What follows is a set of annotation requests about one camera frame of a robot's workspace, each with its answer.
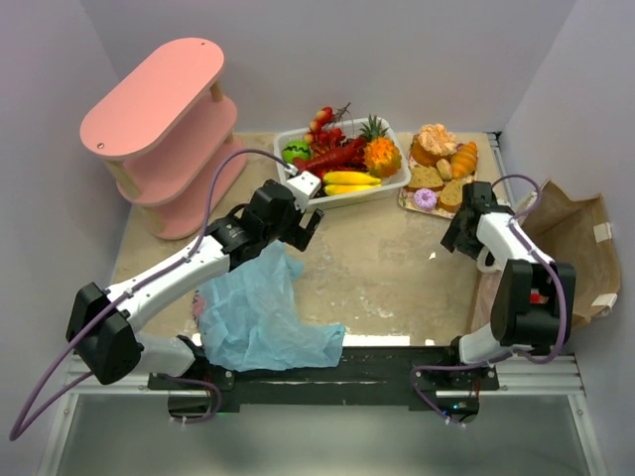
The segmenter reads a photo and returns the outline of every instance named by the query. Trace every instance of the purple donut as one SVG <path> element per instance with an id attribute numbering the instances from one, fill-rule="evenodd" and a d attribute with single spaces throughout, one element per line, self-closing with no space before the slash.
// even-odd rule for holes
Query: purple donut
<path id="1" fill-rule="evenodd" d="M 429 188 L 420 188 L 413 196 L 415 204 L 425 211 L 432 211 L 437 206 L 437 194 Z"/>

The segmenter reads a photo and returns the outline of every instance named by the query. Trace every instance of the three-tiered shelf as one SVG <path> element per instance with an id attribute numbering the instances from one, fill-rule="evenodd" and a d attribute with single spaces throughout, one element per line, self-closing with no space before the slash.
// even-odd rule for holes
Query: three-tiered shelf
<path id="1" fill-rule="evenodd" d="M 184 38 L 149 55 L 84 117 L 83 145 L 103 160 L 148 229 L 175 240 L 201 224 L 212 175 L 243 146 L 232 130 L 234 103 L 218 83 L 224 55 L 209 40 Z M 245 167 L 225 167 L 214 207 Z"/>

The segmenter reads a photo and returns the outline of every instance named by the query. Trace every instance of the pastry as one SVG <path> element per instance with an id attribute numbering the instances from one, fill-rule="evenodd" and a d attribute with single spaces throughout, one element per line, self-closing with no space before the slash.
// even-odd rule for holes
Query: pastry
<path id="1" fill-rule="evenodd" d="M 444 181 L 434 167 L 413 167 L 412 174 L 410 182 L 406 185 L 407 191 L 417 191 L 420 188 L 438 191 L 444 187 Z"/>
<path id="2" fill-rule="evenodd" d="M 437 162 L 437 170 L 439 171 L 439 175 L 443 180 L 452 180 L 452 166 L 446 159 L 439 159 L 439 161 Z"/>
<path id="3" fill-rule="evenodd" d="M 478 149 L 476 144 L 470 142 L 461 147 L 456 154 L 452 156 L 452 178 L 462 179 L 476 171 L 478 163 Z"/>
<path id="4" fill-rule="evenodd" d="M 420 188 L 413 195 L 413 203 L 425 211 L 432 211 L 437 206 L 437 194 L 429 188 Z"/>
<path id="5" fill-rule="evenodd" d="M 463 180 L 448 183 L 439 195 L 439 207 L 450 213 L 456 213 L 463 202 Z"/>
<path id="6" fill-rule="evenodd" d="M 435 166 L 456 152 L 456 136 L 442 124 L 423 126 L 413 138 L 410 155 L 422 166 Z"/>

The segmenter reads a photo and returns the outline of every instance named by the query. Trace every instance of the white basket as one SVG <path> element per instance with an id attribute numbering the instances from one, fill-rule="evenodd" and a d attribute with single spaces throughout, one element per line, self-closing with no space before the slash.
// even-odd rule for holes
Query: white basket
<path id="1" fill-rule="evenodd" d="M 408 184 L 411 177 L 410 168 L 408 167 L 408 156 L 406 156 L 404 154 L 404 151 L 401 150 L 401 146 L 399 145 L 399 141 L 397 140 L 395 131 L 392 130 L 390 124 L 388 124 L 385 119 L 378 119 L 379 121 L 381 121 L 382 127 L 388 128 L 388 132 L 386 133 L 386 135 L 395 143 L 395 146 L 397 146 L 397 148 L 399 149 L 399 153 L 401 154 L 401 168 L 399 169 L 399 171 L 391 177 L 382 179 L 381 186 L 378 186 L 376 188 L 355 191 L 353 193 L 343 193 L 342 195 L 323 196 L 321 198 L 314 198 L 312 200 L 309 200 L 309 209 L 315 209 L 317 207 L 321 209 L 334 208 L 336 206 L 359 203 L 360 201 L 384 198 L 386 196 L 394 195 L 394 192 L 396 190 Z M 354 121 L 352 121 L 352 124 L 351 121 L 342 121 L 332 125 L 329 124 L 329 128 L 339 127 L 346 137 L 356 137 L 353 136 L 353 127 L 354 133 L 358 135 L 363 124 L 368 124 L 367 118 L 355 119 Z M 302 141 L 305 134 L 308 132 L 309 128 L 305 128 L 278 134 L 274 139 L 274 154 L 278 157 L 282 157 L 282 150 L 289 142 Z M 287 174 L 285 169 L 280 164 L 276 165 L 276 167 L 278 168 L 278 177 L 280 178 L 280 183 L 286 183 L 287 179 L 289 178 L 289 174 Z"/>

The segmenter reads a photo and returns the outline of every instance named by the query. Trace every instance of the blue plastic bag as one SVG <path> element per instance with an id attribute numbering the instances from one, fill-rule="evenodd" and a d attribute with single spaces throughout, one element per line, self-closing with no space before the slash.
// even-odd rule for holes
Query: blue plastic bag
<path id="1" fill-rule="evenodd" d="M 209 362 L 236 371 L 335 367 L 344 327 L 298 320 L 292 282 L 303 269 L 275 242 L 258 258 L 201 285 L 198 329 Z"/>

